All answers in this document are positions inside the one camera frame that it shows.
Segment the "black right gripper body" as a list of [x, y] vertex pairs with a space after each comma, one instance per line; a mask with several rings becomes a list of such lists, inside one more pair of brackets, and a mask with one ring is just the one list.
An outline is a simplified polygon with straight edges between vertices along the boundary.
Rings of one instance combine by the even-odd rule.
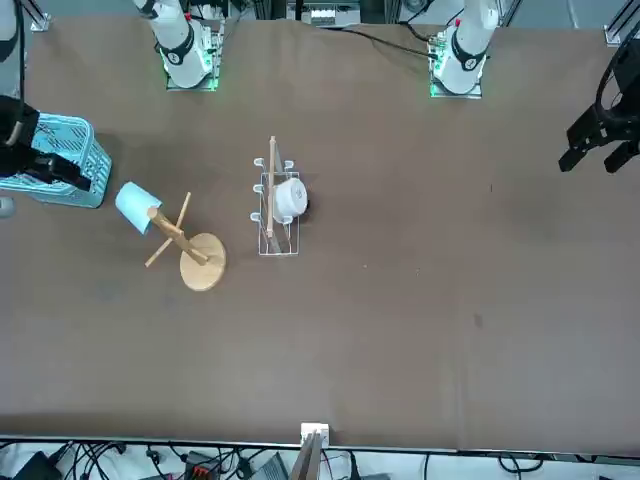
[[32, 147], [40, 112], [17, 98], [1, 96], [1, 175], [13, 176], [28, 170], [37, 152]]

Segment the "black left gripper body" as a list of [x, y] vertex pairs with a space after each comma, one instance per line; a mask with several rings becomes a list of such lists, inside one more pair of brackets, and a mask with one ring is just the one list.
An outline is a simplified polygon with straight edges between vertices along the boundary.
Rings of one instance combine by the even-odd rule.
[[[602, 106], [604, 89], [613, 76], [621, 93], [620, 101], [610, 109]], [[607, 65], [596, 90], [594, 106], [603, 123], [639, 122], [639, 40], [632, 38], [620, 45]]]

